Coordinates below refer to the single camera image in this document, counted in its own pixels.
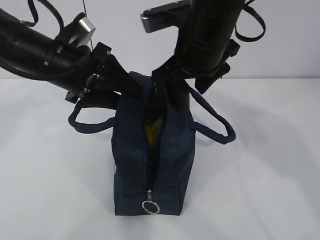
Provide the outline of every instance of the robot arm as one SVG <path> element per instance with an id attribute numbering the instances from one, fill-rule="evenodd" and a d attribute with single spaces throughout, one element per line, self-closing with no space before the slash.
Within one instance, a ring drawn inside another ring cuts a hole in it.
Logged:
<path id="1" fill-rule="evenodd" d="M 99 42 L 91 52 L 86 46 L 95 27 L 84 13 L 64 27 L 58 11 L 45 5 L 60 25 L 58 36 L 51 39 L 31 28 L 38 22 L 38 14 L 30 2 L 34 23 L 20 21 L 0 9 L 0 67 L 26 79 L 59 86 L 68 91 L 66 100 L 72 103 L 86 96 L 91 105 L 113 109 L 119 98 L 115 92 L 141 93 L 141 86 L 121 67 L 110 47 Z"/>
<path id="2" fill-rule="evenodd" d="M 114 109 L 115 92 L 138 96 L 141 86 L 121 67 L 111 48 L 99 42 L 91 52 L 86 46 L 95 27 L 84 13 L 64 26 L 58 11 L 47 1 L 37 0 L 57 19 L 60 31 L 51 39 L 33 27 L 39 20 L 34 0 L 28 0 L 34 22 L 20 21 L 0 9 L 0 67 L 20 77 L 47 81 L 68 91 L 66 100 L 76 103 L 86 97 L 91 106 Z M 147 33 L 170 26 L 179 28 L 174 55 L 153 71 L 154 81 L 196 78 L 203 94 L 230 71 L 226 63 L 240 45 L 230 39 L 244 9 L 263 27 L 255 38 L 236 35 L 243 41 L 260 39 L 266 31 L 262 18 L 249 6 L 254 0 L 182 0 L 146 10 L 141 19 Z"/>

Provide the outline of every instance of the white table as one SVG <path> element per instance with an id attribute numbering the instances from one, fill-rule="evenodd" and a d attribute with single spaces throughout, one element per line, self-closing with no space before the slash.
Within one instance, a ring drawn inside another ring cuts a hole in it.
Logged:
<path id="1" fill-rule="evenodd" d="M 223 79 L 205 94 L 237 132 L 197 134 L 181 216 L 113 213 L 111 130 L 68 125 L 66 92 L 0 80 L 1 240 L 319 240 L 319 79 Z M 194 118 L 223 131 L 191 103 Z M 111 110 L 87 110 L 99 122 Z"/>

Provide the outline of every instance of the black strap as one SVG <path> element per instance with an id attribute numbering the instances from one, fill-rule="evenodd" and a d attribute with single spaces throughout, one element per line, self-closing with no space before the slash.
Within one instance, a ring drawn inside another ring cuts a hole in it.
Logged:
<path id="1" fill-rule="evenodd" d="M 47 0 L 37 0 L 37 1 L 40 2 L 41 4 L 43 4 L 53 14 L 55 19 L 59 23 L 60 32 L 61 32 L 62 29 L 64 28 L 64 20 L 62 19 L 61 15 L 57 11 L 57 9 L 55 9 L 55 7 Z M 25 26 L 32 28 L 39 22 L 39 15 L 38 15 L 34 0 L 28 0 L 28 5 L 30 8 L 31 14 L 33 16 L 34 22 L 30 22 L 30 21 L 21 21 L 21 22 Z"/>
<path id="2" fill-rule="evenodd" d="M 80 99 L 71 113 L 71 115 L 68 118 L 69 124 L 74 127 L 74 129 L 82 134 L 95 134 L 102 132 L 104 130 L 110 129 L 112 127 L 115 127 L 117 124 L 116 118 L 112 117 L 109 118 L 107 121 L 102 122 L 102 123 L 97 123 L 97 124 L 87 124 L 87 123 L 80 123 L 77 122 L 77 116 L 79 115 L 80 111 L 82 108 L 89 108 L 86 106 L 83 102 L 83 99 Z"/>
<path id="3" fill-rule="evenodd" d="M 248 42 L 248 43 L 252 43 L 252 42 L 256 42 L 258 40 L 260 40 L 265 34 L 266 34 L 266 23 L 263 20 L 263 18 L 256 12 L 256 10 L 254 10 L 251 6 L 249 6 L 252 2 L 254 2 L 255 0 L 249 0 L 243 7 L 243 10 L 246 11 L 248 14 L 250 14 L 251 16 L 253 16 L 258 23 L 261 25 L 261 27 L 263 28 L 263 32 L 256 37 L 247 37 L 247 36 L 243 36 L 238 32 L 237 26 L 235 26 L 235 36 L 243 41 L 243 42 Z"/>
<path id="4" fill-rule="evenodd" d="M 236 132 L 233 129 L 233 127 L 230 125 L 230 123 L 224 119 L 222 116 L 220 116 L 211 106 L 210 104 L 201 96 L 200 93 L 198 93 L 196 90 L 194 90 L 192 87 L 187 85 L 189 92 L 191 93 L 192 97 L 195 99 L 195 101 L 200 104 L 205 110 L 207 110 L 214 118 L 216 118 L 219 122 L 221 122 L 226 129 L 227 136 L 224 136 L 220 133 L 217 133 L 216 131 L 210 129 L 209 127 L 194 121 L 191 128 L 198 131 L 199 133 L 207 136 L 208 138 L 216 141 L 220 144 L 228 144 L 233 142 L 236 139 Z"/>

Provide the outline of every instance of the black cable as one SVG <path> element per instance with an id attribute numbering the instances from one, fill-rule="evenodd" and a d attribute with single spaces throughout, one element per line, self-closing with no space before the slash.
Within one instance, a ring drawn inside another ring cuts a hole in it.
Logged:
<path id="1" fill-rule="evenodd" d="M 256 10 L 254 10 L 251 6 L 249 6 L 250 3 L 254 2 L 255 0 L 250 0 L 248 1 L 248 3 L 246 3 L 243 7 L 243 10 L 246 11 L 248 14 L 250 14 L 252 17 L 254 17 L 254 19 L 256 19 L 258 21 L 258 23 L 261 25 L 263 32 L 256 37 L 247 37 L 247 36 L 243 36 L 238 32 L 237 26 L 235 26 L 235 36 L 243 41 L 243 42 L 247 42 L 247 43 L 252 43 L 252 42 L 256 42 L 260 39 L 263 38 L 263 36 L 266 34 L 266 23 L 264 21 L 264 19 L 256 12 Z"/>
<path id="2" fill-rule="evenodd" d="M 59 27 L 60 27 L 60 31 L 59 33 L 61 33 L 61 31 L 64 29 L 65 25 L 64 25 L 64 20 L 61 17 L 60 13 L 57 11 L 57 9 L 55 9 L 55 7 L 48 2 L 47 0 L 37 0 L 39 3 L 43 4 L 55 17 L 55 19 L 57 20 L 57 22 L 59 23 Z M 35 6 L 35 2 L 34 0 L 28 0 L 28 5 L 31 11 L 31 14 L 33 16 L 33 20 L 34 22 L 29 22 L 29 21 L 21 21 L 22 24 L 24 24 L 27 27 L 34 27 L 38 21 L 39 21 L 39 15 Z"/>
<path id="3" fill-rule="evenodd" d="M 247 2 L 245 3 L 245 5 L 250 5 L 250 4 L 252 4 L 254 1 L 255 1 L 255 0 L 249 0 L 249 1 L 247 1 Z"/>

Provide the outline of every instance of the metal bracket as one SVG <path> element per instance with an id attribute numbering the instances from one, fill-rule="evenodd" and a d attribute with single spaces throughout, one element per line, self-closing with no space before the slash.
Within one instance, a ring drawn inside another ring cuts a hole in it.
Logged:
<path id="1" fill-rule="evenodd" d="M 190 0 L 176 1 L 148 9 L 140 17 L 148 34 L 171 26 L 182 28 L 187 21 L 189 8 Z"/>
<path id="2" fill-rule="evenodd" d="M 56 40 L 75 47 L 85 46 L 96 31 L 96 27 L 86 17 L 85 13 L 78 14 L 75 19 L 56 37 Z"/>
<path id="3" fill-rule="evenodd" d="M 111 48 L 101 42 L 99 42 L 90 57 L 92 62 L 95 62 L 95 67 L 93 69 L 93 74 L 91 74 L 83 84 L 82 89 L 75 91 L 69 91 L 66 95 L 65 100 L 75 104 L 79 98 L 83 98 L 85 95 L 89 94 L 97 83 L 101 79 L 103 71 L 109 71 L 110 69 L 110 55 Z"/>

